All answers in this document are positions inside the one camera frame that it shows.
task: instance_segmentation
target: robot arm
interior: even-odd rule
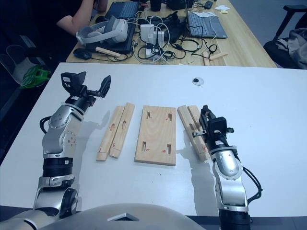
[[[76,149],[76,136],[88,107],[96,97],[104,98],[110,88],[111,77],[106,77],[97,91],[82,85],[86,72],[62,73],[62,85],[69,98],[51,116],[40,122],[43,137],[43,176],[38,180],[34,208],[1,223],[1,229],[38,229],[76,212],[78,193],[71,188],[74,182],[72,159]],[[49,129],[44,123],[49,120]]]
[[[237,156],[235,146],[229,146],[226,134],[233,133],[232,128],[227,128],[224,117],[215,117],[208,106],[201,110],[200,125],[202,132],[195,132],[193,136],[202,136],[213,161],[213,173],[216,178],[216,199],[222,230],[249,230],[250,217],[248,214],[248,199],[242,183],[242,172],[248,171],[242,167]],[[258,193],[250,199],[261,196],[261,185],[257,182]]]

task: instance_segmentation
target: wooden block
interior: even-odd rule
[[[215,60],[217,58],[220,58],[220,57],[223,57],[223,56],[226,56],[226,55],[228,55],[228,53],[226,53],[226,52],[221,52],[219,54],[212,55],[210,57],[210,61],[213,61],[213,60]]]
[[[176,108],[143,107],[134,161],[175,166]]]
[[[201,113],[200,113],[198,107],[196,105],[190,105],[190,106],[188,106],[188,110],[189,110],[191,117],[192,117],[192,119],[193,119],[193,121],[196,125],[197,130],[202,131],[202,127],[200,125],[200,119],[199,119]]]
[[[192,132],[198,131],[196,128],[196,125],[193,121],[193,118],[191,114],[188,111],[188,108],[186,105],[183,105],[177,109],[179,116],[181,118],[181,121],[183,123],[183,126],[188,133],[188,136],[190,138],[190,141],[192,143],[192,146],[194,147],[199,159],[201,161],[207,160],[210,156],[207,150],[207,147],[205,145],[205,142],[203,141],[202,137],[193,137]]]
[[[108,54],[108,55],[113,56],[113,57],[117,57],[117,58],[120,57],[119,53],[113,52],[113,51],[108,50],[108,49],[103,49],[101,47],[96,47],[96,51],[103,53],[103,54]]]
[[[208,57],[208,52],[207,52],[207,51],[204,51],[204,52],[202,53],[202,55],[203,55],[204,57]],[[210,61],[209,61],[208,58],[203,58],[203,63],[205,64],[205,66],[209,66],[209,65],[210,65]]]
[[[100,148],[97,153],[96,161],[105,161],[109,155],[110,147],[112,145],[116,130],[119,125],[119,121],[124,111],[124,106],[117,106],[112,119],[109,123],[109,127],[105,132],[105,136],[101,142]]]
[[[110,156],[118,158],[123,148],[125,138],[128,132],[130,121],[134,111],[134,104],[126,103],[123,114],[121,116],[113,143],[110,149]]]

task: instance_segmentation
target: wooden desk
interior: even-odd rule
[[[108,8],[110,7],[113,0],[109,0]],[[219,5],[225,5],[230,8],[228,14],[220,14],[214,7]],[[194,8],[192,11],[201,10],[203,8],[198,7]],[[158,15],[161,17],[166,17],[171,14],[173,11],[166,7],[165,4],[162,4],[161,10],[159,12],[152,12],[150,8],[146,8],[145,13],[147,16],[150,15]],[[218,58],[214,61],[210,61],[210,65],[214,66],[249,66],[249,67],[271,67],[275,68],[276,65],[263,49],[262,45],[256,39],[254,34],[250,31],[248,26],[242,20],[238,12],[235,10],[233,5],[229,2],[229,0],[219,0],[217,2],[213,2],[213,7],[209,10],[214,12],[218,17],[219,20],[228,35],[227,39],[215,39],[213,44],[218,46],[216,51],[217,53],[220,52],[227,52],[228,55],[225,57]],[[178,16],[185,17],[186,13],[185,10],[179,10]],[[75,46],[74,49],[80,48],[82,45],[79,43]],[[195,49],[194,43],[185,42],[184,43],[185,49]],[[173,49],[169,46],[168,50],[174,51],[178,57],[182,57],[183,52]],[[197,54],[202,54],[205,49],[198,51]],[[93,54],[93,57],[99,58],[100,56]],[[82,60],[74,57],[73,51],[70,53],[68,58],[66,59],[67,62],[87,62],[87,63],[109,63],[106,61],[98,61],[94,59],[90,60]],[[178,64],[187,64],[189,65],[204,65],[203,58],[199,56],[191,56],[190,53],[187,53],[186,57],[183,60],[171,60],[169,61],[173,65]],[[122,61],[122,64],[140,64],[139,61],[133,56],[126,61]],[[158,61],[156,64],[165,64],[164,61]]]

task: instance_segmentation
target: vr headset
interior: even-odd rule
[[[128,23],[112,16],[109,21],[86,26],[76,33],[76,38],[85,45],[94,42],[107,42],[110,45],[124,42],[128,36]]]

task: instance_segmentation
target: black shirt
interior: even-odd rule
[[[31,0],[34,21],[42,37],[41,46],[70,44],[77,39],[56,23],[65,16],[74,16],[82,0]]]

